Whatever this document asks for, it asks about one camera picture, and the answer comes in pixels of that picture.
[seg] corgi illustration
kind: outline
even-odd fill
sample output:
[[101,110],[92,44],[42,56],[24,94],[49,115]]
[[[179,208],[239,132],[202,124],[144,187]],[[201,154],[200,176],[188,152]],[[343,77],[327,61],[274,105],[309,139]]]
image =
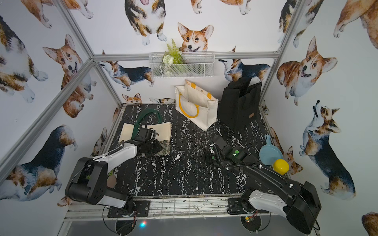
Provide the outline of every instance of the corgi illustration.
[[0,39],[0,90],[9,96],[18,91],[26,102],[33,102],[35,94],[27,84],[28,79],[33,76],[38,81],[45,81],[48,75],[37,70],[25,44],[1,16]]
[[[200,14],[202,12],[201,1],[202,0],[191,0],[193,11],[196,14]],[[247,14],[251,10],[251,8],[248,6],[248,3],[251,0],[221,0],[221,1],[228,5],[239,6],[239,10],[242,15]]]
[[71,203],[72,203],[72,199],[71,198],[69,198],[69,197],[67,197],[67,196],[64,196],[58,203],[57,203],[57,205],[59,206],[59,207],[65,207],[65,206],[69,206],[69,205],[71,205]]
[[305,9],[305,14],[299,21],[299,24],[296,28],[294,33],[295,38],[293,45],[295,48],[299,45],[299,37],[305,32],[307,27],[314,21],[315,16],[318,14],[320,6],[322,5],[324,0],[307,0],[307,6]]
[[176,103],[176,99],[172,99],[172,98],[163,98],[163,99],[159,99],[159,98],[150,98],[150,101],[152,103],[155,103],[155,104],[158,104],[158,103]]
[[59,191],[62,186],[57,176],[64,156],[65,147],[77,144],[72,130],[61,125],[54,129],[44,146],[28,163],[17,165],[0,186],[0,200],[31,201],[39,198],[47,190]]
[[134,97],[129,97],[122,94],[122,97],[126,100],[126,104],[142,104],[141,95],[139,93],[137,93]]
[[[63,0],[70,10],[79,10],[88,19],[93,18],[93,13],[87,8],[88,0]],[[33,14],[45,27],[51,28],[47,17],[43,13],[43,4],[53,6],[52,0],[21,0],[25,7]]]
[[269,115],[269,109],[265,104],[265,100],[261,103],[261,108],[263,109],[265,115]]
[[267,64],[245,65],[241,59],[219,59],[225,65],[225,78],[228,81],[238,81],[241,77],[258,77],[263,81],[270,70]]
[[106,140],[107,135],[108,135],[108,132],[106,130],[106,127],[104,127],[102,129],[102,133],[101,133],[100,138],[97,140],[96,144],[93,147],[93,152],[91,154],[91,157],[95,157],[95,156],[100,155],[100,151],[105,144],[105,140]]
[[119,108],[117,107],[114,111],[114,114],[113,114],[113,123],[114,121],[116,121],[117,117],[118,117],[118,112],[119,112]]
[[178,23],[177,28],[184,40],[180,48],[182,52],[206,52],[208,50],[208,39],[214,32],[214,26],[208,25],[201,31],[193,31]]
[[126,16],[142,44],[150,44],[150,34],[157,34],[160,41],[167,41],[163,34],[166,16],[164,0],[125,0]]
[[[75,51],[74,42],[69,34],[66,35],[65,44],[59,49],[43,47],[46,54],[54,61],[62,65],[64,77],[62,81],[62,89],[74,77],[83,62]],[[84,108],[84,100],[93,99],[90,94],[92,86],[96,86],[96,81],[92,81],[87,75],[81,84],[75,89],[68,100],[63,104],[64,111],[72,118],[75,118]]]
[[277,79],[286,87],[285,98],[289,94],[298,106],[298,98],[303,96],[316,83],[322,73],[333,69],[337,64],[335,57],[323,58],[316,47],[315,36],[308,46],[306,58],[302,62],[285,62],[277,71]]
[[362,216],[361,221],[369,236],[378,236],[378,213],[367,213]]
[[361,19],[362,27],[367,30],[370,41],[378,49],[378,0],[348,0],[340,13],[333,36],[340,37],[345,26]]
[[100,62],[100,65],[107,71],[109,76],[114,82],[122,85],[123,88],[127,88],[130,91],[130,86],[139,83],[144,80],[148,80],[153,86],[155,82],[152,77],[152,71],[149,67],[137,67],[137,68],[124,68],[116,62]]
[[326,187],[321,186],[324,193],[346,200],[356,196],[353,179],[349,172],[337,158],[329,144],[331,132],[340,133],[341,130],[333,120],[333,115],[339,110],[322,106],[320,101],[313,106],[314,118],[303,133],[303,145],[299,154],[308,155],[328,177]]
[[301,172],[303,170],[303,167],[294,161],[293,146],[289,147],[289,150],[287,151],[287,153],[284,153],[284,150],[281,147],[281,144],[280,144],[280,141],[278,140],[276,132],[274,131],[272,127],[270,127],[270,131],[272,132],[273,143],[276,143],[275,146],[281,151],[283,158],[289,164],[289,174],[293,175],[298,172]]
[[278,32],[282,32],[283,34],[281,38],[278,40],[279,43],[282,42],[282,40],[284,39],[287,27],[289,26],[289,22],[290,22],[291,16],[294,13],[294,8],[296,4],[297,4],[297,0],[287,0],[281,10],[280,28]]

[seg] black cloth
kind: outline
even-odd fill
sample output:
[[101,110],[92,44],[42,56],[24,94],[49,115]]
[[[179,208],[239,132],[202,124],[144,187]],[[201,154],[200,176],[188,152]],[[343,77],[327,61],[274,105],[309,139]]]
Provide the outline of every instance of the black cloth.
[[234,132],[242,131],[257,115],[262,82],[248,86],[251,78],[240,78],[223,90],[218,119]]

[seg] beige tote bag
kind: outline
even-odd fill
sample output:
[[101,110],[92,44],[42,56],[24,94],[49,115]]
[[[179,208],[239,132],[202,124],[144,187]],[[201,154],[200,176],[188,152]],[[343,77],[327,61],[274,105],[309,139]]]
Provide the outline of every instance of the beige tote bag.
[[217,121],[218,99],[211,93],[185,81],[184,86],[176,86],[176,110],[206,131]]

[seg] wire basket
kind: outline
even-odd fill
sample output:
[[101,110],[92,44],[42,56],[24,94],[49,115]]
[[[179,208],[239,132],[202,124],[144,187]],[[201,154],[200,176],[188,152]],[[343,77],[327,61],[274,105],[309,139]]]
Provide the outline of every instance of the wire basket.
[[183,53],[184,64],[163,64],[164,52],[150,53],[148,62],[154,78],[212,77],[214,76],[214,52]]

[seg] green strap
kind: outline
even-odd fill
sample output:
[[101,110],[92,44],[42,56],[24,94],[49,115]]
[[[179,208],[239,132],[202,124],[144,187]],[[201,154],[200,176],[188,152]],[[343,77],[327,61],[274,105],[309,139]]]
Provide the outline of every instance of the green strap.
[[137,118],[137,120],[136,120],[136,122],[134,124],[134,129],[133,129],[133,134],[131,136],[131,139],[135,138],[136,134],[138,133],[138,129],[141,126],[141,122],[143,121],[143,119],[145,117],[147,117],[148,115],[153,114],[153,113],[158,118],[158,124],[163,123],[163,117],[162,117],[160,111],[157,111],[155,109],[150,109],[150,108],[149,109],[145,109],[142,112],[140,112],[139,115],[138,115],[138,118]]

